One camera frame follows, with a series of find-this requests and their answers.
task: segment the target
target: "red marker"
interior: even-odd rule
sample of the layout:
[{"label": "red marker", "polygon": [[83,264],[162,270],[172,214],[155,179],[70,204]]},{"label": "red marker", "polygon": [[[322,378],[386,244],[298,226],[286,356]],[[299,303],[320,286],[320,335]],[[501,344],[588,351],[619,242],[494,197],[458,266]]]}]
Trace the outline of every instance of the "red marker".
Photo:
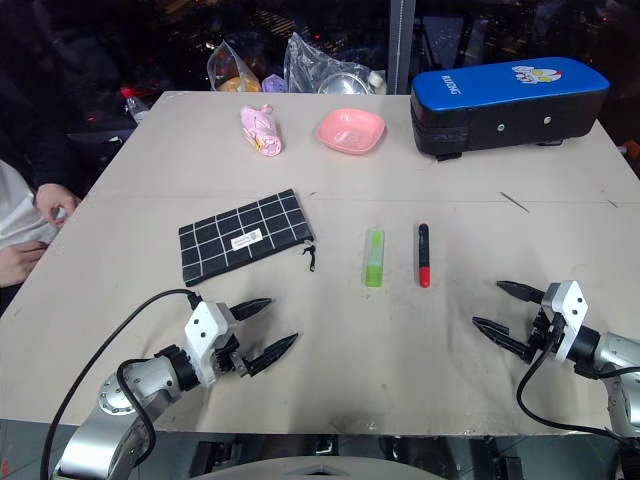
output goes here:
[{"label": "red marker", "polygon": [[429,266],[429,227],[426,223],[418,227],[418,267],[420,268],[420,286],[431,285],[431,267]]}]

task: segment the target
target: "human hand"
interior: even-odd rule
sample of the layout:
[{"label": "human hand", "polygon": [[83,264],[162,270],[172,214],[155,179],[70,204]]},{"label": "human hand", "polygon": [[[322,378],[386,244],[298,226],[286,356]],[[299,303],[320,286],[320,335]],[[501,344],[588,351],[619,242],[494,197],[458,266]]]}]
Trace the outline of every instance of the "human hand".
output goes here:
[{"label": "human hand", "polygon": [[[38,210],[51,225],[61,227],[65,220],[75,212],[80,199],[57,183],[45,183],[40,185],[36,193],[36,205]],[[67,214],[64,218],[57,219],[58,209],[64,208]]]},{"label": "human hand", "polygon": [[0,250],[0,287],[24,282],[47,246],[44,242],[26,242]]}]

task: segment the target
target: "marker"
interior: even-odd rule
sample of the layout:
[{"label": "marker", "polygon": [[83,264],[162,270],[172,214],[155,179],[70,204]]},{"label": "marker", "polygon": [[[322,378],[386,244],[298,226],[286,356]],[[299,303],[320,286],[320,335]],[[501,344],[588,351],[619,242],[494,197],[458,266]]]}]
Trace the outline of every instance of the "marker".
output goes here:
[{"label": "marker", "polygon": [[429,227],[426,223],[418,227],[418,267],[420,286],[427,288],[431,285],[431,267],[429,266]]},{"label": "marker", "polygon": [[384,256],[384,231],[369,230],[367,233],[367,271],[364,284],[367,287],[382,285],[382,259]]}]

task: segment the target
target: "blue box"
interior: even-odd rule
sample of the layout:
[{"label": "blue box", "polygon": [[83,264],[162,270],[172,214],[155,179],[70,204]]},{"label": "blue box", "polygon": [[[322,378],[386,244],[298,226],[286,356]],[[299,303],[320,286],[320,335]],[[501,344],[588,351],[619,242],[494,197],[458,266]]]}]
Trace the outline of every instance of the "blue box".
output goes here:
[{"label": "blue box", "polygon": [[609,82],[576,60],[546,57],[421,73],[411,89],[416,145],[438,160],[468,150],[586,135]]}]

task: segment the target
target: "black jacket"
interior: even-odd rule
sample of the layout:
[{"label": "black jacket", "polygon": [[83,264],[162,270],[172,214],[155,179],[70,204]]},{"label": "black jacket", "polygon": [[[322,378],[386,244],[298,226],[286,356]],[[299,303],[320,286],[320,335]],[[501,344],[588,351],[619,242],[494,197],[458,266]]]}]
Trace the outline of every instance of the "black jacket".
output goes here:
[{"label": "black jacket", "polygon": [[70,141],[20,98],[1,73],[0,160],[33,188],[57,183],[78,196],[83,193],[84,172]]}]

